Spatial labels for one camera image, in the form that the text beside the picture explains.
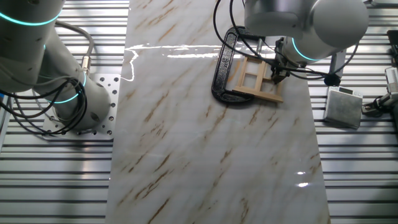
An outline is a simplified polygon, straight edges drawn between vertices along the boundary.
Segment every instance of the wooden ladder piece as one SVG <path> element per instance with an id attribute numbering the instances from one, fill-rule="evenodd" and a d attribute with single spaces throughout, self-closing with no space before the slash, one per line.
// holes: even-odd
<path id="1" fill-rule="evenodd" d="M 250 72 L 246 71 L 248 62 L 250 62 L 250 61 L 257 62 L 259 64 L 259 69 L 258 69 L 257 73 L 250 73 Z M 261 98 L 263 100 L 269 100 L 269 101 L 273 101 L 273 102 L 277 102 L 277 103 L 283 103 L 284 100 L 281 96 L 281 93 L 282 93 L 281 83 L 276 85 L 277 86 L 276 94 L 266 93 L 266 92 L 261 91 L 261 86 L 262 86 L 263 82 L 272 83 L 271 79 L 266 77 L 267 67 L 268 67 L 268 64 L 266 64 L 262 60 L 251 59 L 251 58 L 245 57 L 243 60 L 241 75 L 239 76 L 238 83 L 233 90 L 239 91 L 241 93 L 249 93 L 249 94 L 252 94 L 255 97 Z M 254 88 L 249 88 L 249 87 L 243 86 L 244 78 L 246 75 L 255 75 L 257 77 L 256 84 L 255 84 Z"/>

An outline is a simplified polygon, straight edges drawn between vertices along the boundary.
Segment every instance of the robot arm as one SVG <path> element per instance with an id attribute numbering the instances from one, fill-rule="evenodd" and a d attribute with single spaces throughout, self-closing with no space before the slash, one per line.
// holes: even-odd
<path id="1" fill-rule="evenodd" d="M 75 129 L 86 130 L 105 119 L 110 97 L 104 86 L 89 78 L 55 31 L 64 4 L 65 0 L 0 1 L 0 90 L 15 93 L 33 88 L 44 95 L 63 86 L 65 77 L 79 80 L 85 89 L 86 112 L 76 115 L 82 104 L 77 96 L 83 93 L 73 85 L 65 85 L 56 100 L 55 94 L 46 100 L 54 101 L 64 125 L 81 114 Z"/>
<path id="2" fill-rule="evenodd" d="M 305 67 L 358 43 L 369 24 L 362 0 L 246 0 L 246 29 L 287 36 L 277 50 L 284 67 Z M 282 81 L 286 72 L 273 76 Z"/>

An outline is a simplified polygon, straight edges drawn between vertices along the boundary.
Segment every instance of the black c-clamp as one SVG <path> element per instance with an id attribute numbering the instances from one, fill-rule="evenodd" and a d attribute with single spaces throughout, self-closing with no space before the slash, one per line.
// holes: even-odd
<path id="1" fill-rule="evenodd" d="M 242 26 L 238 26 L 238 30 L 241 36 L 245 39 L 259 40 L 264 37 L 250 34 Z M 224 41 L 235 48 L 238 42 L 238 33 L 235 28 L 230 28 L 224 38 Z M 216 72 L 214 74 L 213 84 L 211 86 L 211 93 L 213 96 L 222 103 L 227 104 L 241 104 L 248 103 L 254 99 L 254 95 L 247 93 L 240 93 L 237 91 L 226 90 L 226 83 L 228 81 L 229 71 L 231 70 L 231 64 L 234 57 L 234 51 L 223 44 L 218 57 Z"/>

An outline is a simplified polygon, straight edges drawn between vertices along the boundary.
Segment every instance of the teal light ring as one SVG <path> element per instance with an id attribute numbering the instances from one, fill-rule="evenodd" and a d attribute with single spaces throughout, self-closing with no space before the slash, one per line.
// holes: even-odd
<path id="1" fill-rule="evenodd" d="M 87 79 L 87 78 L 86 78 L 86 73 L 85 73 L 85 81 L 83 82 L 83 86 L 86 86 L 86 79 Z M 70 99 L 64 100 L 64 101 L 61 101 L 61 102 L 55 102 L 55 104 L 67 103 L 67 102 L 69 102 L 69 101 L 75 99 L 78 95 L 79 95 L 79 93 L 76 93 L 76 95 L 73 96 L 73 97 L 71 97 Z"/>
<path id="2" fill-rule="evenodd" d="M 5 20 L 8 20 L 10 22 L 13 22 L 13 23 L 16 23 L 16 24 L 19 24 L 19 25 L 23 25 L 23 26 L 42 26 L 42 25 L 49 24 L 50 22 L 56 20 L 58 18 L 58 16 L 60 16 L 61 12 L 57 16 L 55 16 L 53 19 L 51 19 L 49 21 L 45 21 L 45 22 L 22 22 L 22 21 L 18 21 L 16 19 L 13 19 L 11 17 L 8 17 L 8 16 L 4 15 L 1 12 L 0 12 L 0 17 L 2 17 Z"/>
<path id="3" fill-rule="evenodd" d="M 309 57 L 304 56 L 304 54 L 302 54 L 302 53 L 298 50 L 298 48 L 297 48 L 297 46 L 296 46 L 296 43 L 294 42 L 294 38 L 292 38 L 292 42 L 293 42 L 293 47 L 294 47 L 294 49 L 297 51 L 297 53 L 298 53 L 301 57 L 303 57 L 303 58 L 305 58 L 305 59 L 307 59 L 307 60 L 311 60 L 311 61 L 319 61 L 319 60 L 317 60 L 317 59 L 312 59 L 312 58 L 309 58 Z"/>

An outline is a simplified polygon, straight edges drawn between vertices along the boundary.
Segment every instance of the cable connector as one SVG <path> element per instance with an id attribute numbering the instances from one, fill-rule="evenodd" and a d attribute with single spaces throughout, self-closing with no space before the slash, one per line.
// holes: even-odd
<path id="1" fill-rule="evenodd" d="M 83 57 L 81 67 L 83 68 L 83 71 L 86 73 L 86 75 L 90 75 L 90 67 L 91 67 L 91 57 L 90 56 Z"/>

